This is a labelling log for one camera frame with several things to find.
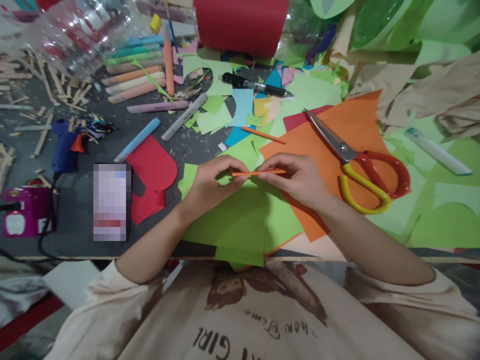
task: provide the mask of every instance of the white marker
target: white marker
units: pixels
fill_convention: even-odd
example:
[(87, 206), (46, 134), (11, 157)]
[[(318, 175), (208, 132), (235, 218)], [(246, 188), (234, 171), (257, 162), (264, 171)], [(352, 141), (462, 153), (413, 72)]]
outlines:
[(472, 169), (450, 155), (444, 148), (425, 137), (418, 129), (414, 127), (407, 129), (405, 136), (425, 150), (432, 158), (450, 169), (455, 175), (471, 175), (473, 173)]
[(195, 112), (200, 109), (200, 107), (205, 104), (209, 97), (206, 93), (200, 94), (197, 99), (190, 104), (188, 109), (180, 115), (180, 117), (168, 128), (167, 131), (161, 136), (161, 139), (164, 141), (170, 140), (170, 138), (195, 114)]

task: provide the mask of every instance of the red paper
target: red paper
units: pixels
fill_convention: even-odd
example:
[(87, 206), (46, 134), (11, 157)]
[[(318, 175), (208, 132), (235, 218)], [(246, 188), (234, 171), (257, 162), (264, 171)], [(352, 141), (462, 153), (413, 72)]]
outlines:
[(177, 164), (150, 135), (126, 158), (146, 188), (166, 190), (177, 177)]
[(131, 220), (139, 225), (146, 218), (165, 209), (165, 191), (145, 189), (143, 197), (132, 194)]
[[(316, 109), (313, 109), (310, 111), (313, 114), (320, 114), (330, 108), (333, 108), (333, 106), (325, 105), (325, 106), (317, 107)], [(303, 111), (301, 113), (291, 115), (291, 116), (286, 116), (283, 118), (283, 123), (285, 124), (285, 129), (287, 132), (289, 132), (292, 129), (295, 129), (297, 126), (302, 125), (303, 123), (306, 123), (307, 121), (309, 121), (309, 116), (307, 115), (306, 112), (303, 112)]]
[(272, 58), (289, 0), (194, 0), (193, 6), (204, 46)]

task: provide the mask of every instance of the pink device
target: pink device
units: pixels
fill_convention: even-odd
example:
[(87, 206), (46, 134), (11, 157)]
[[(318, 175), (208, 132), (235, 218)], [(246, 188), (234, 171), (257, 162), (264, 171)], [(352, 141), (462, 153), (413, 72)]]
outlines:
[[(8, 203), (20, 203), (19, 210), (7, 211), (3, 221), (3, 235), (8, 238), (34, 238), (38, 236), (49, 214), (48, 187), (23, 186), (3, 192)], [(46, 233), (53, 230), (52, 220)]]

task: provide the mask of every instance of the pink marker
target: pink marker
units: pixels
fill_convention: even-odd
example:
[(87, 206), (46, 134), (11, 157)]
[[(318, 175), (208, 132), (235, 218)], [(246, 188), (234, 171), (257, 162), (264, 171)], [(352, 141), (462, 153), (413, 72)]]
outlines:
[(189, 107), (187, 100), (173, 102), (154, 102), (151, 104), (127, 106), (126, 109), (132, 114), (152, 113), (156, 111), (179, 110)]

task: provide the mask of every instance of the light blue marker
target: light blue marker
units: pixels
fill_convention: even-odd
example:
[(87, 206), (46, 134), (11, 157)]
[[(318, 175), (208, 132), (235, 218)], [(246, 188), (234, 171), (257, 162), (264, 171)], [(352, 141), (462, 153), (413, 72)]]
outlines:
[(156, 128), (160, 125), (160, 120), (158, 118), (154, 118), (152, 121), (148, 123), (147, 126), (143, 128), (140, 133), (135, 136), (135, 138), (130, 141), (130, 143), (121, 151), (120, 154), (113, 160), (115, 163), (123, 163), (126, 158), (129, 157), (131, 153), (134, 152), (138, 146), (144, 142), (144, 140), (154, 132)]

